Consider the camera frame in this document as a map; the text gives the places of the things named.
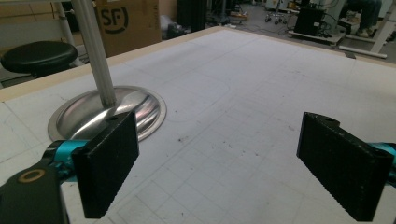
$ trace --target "brass ring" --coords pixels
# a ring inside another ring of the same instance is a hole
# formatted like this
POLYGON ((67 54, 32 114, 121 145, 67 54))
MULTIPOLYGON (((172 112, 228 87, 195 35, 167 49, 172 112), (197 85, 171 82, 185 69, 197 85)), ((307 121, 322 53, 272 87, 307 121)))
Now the brass ring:
POLYGON ((23 175, 21 175, 18 178, 18 181, 20 181, 23 184, 31 183, 31 182, 36 181, 37 179, 41 178, 41 176, 43 176, 45 173, 46 173, 46 171, 42 170, 42 169, 31 170, 31 171, 28 171, 28 172, 24 173, 23 175))

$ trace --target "white tabletop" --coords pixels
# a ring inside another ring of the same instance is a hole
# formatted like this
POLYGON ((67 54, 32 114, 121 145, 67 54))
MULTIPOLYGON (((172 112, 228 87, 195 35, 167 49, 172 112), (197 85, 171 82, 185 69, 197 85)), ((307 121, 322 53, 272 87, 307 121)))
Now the white tabletop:
MULTIPOLYGON (((395 142, 395 67, 230 30, 163 45, 110 59, 115 86, 159 93, 168 113, 101 220, 63 184, 72 223, 356 223, 296 157, 303 112, 395 142)), ((95 84, 88 74, 33 89, 0 103, 0 184, 40 159, 52 113, 95 84)), ((374 223, 393 223, 394 202, 385 187, 374 223)))

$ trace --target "round stool seat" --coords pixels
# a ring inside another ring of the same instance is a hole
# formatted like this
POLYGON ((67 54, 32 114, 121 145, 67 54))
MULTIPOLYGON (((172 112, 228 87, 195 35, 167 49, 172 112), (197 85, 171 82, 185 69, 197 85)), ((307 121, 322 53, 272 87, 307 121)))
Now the round stool seat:
POLYGON ((76 48, 70 44, 38 41, 9 50, 1 58, 1 64, 10 72, 43 77, 69 68, 77 56, 76 48))

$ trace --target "stainless steel base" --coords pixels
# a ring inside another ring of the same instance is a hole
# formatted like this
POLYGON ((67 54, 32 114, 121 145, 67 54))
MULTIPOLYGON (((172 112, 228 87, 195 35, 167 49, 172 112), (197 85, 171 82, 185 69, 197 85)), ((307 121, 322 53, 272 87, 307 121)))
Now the stainless steel base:
POLYGON ((157 130, 166 115, 165 101, 157 93, 135 86, 114 87, 117 103, 104 108, 98 91, 88 91, 62 105, 49 120, 49 137, 92 139, 106 127, 105 119, 134 110, 139 141, 157 130))

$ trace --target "sf logo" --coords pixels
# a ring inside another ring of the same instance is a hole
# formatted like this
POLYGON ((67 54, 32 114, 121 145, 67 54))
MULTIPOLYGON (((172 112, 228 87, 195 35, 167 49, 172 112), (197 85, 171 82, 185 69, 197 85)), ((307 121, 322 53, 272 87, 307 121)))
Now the sf logo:
POLYGON ((118 34, 128 27, 128 12, 125 7, 101 11, 106 34, 118 34))

